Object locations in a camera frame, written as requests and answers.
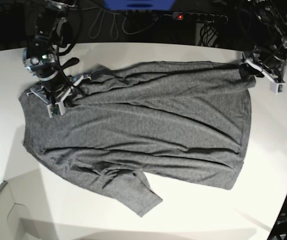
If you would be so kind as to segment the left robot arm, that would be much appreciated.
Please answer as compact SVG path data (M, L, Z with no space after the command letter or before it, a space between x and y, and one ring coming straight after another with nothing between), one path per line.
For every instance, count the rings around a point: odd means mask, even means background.
M272 0L252 0L258 21L267 27L266 32L256 30L260 40L245 35L254 42L253 50L242 53L242 63L254 69L253 75L266 77L277 87L282 87L287 66L287 14Z

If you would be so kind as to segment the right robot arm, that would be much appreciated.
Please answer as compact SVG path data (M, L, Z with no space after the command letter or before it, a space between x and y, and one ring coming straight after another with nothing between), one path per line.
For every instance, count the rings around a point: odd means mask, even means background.
M76 57L64 64L60 57L70 53L81 33L79 27L75 36L68 23L69 11L76 8L82 13L78 0L49 0L44 11L35 21L35 36L32 43L24 49L22 62L24 67L40 82L40 87L31 87L29 93L41 99L50 118L66 113L66 98L84 92L79 85L89 79L87 73L67 76L64 69L79 63Z

